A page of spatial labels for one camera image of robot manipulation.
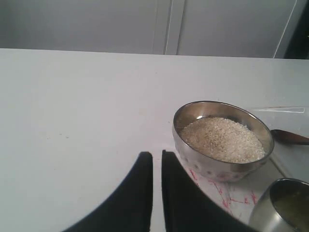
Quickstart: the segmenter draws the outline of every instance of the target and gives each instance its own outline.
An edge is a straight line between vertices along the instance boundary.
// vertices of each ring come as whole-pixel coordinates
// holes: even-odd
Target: bowl
[[[276,180],[254,207],[249,225],[264,232],[309,231],[309,184]]]
[[[248,163],[231,163],[201,154],[181,137],[184,127],[202,117],[223,117],[247,126],[262,143],[265,155]],[[267,126],[254,115],[236,106],[218,101],[197,101],[182,106],[174,115],[173,137],[181,159],[202,176],[216,181],[238,181],[266,163],[274,148],[274,141]]]

